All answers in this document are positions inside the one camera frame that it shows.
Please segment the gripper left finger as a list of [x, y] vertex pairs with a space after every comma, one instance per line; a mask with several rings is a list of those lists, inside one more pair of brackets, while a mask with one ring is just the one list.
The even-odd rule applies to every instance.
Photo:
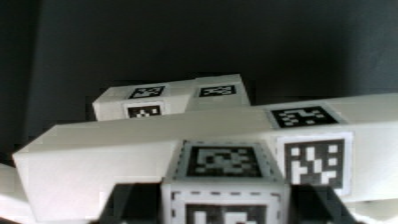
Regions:
[[160, 184], [117, 184], [97, 220], [90, 224], [161, 224]]

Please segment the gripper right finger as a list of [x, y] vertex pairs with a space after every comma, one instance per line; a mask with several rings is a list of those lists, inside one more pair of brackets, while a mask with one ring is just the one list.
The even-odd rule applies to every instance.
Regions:
[[328, 186], [291, 186], [289, 224], [362, 224]]

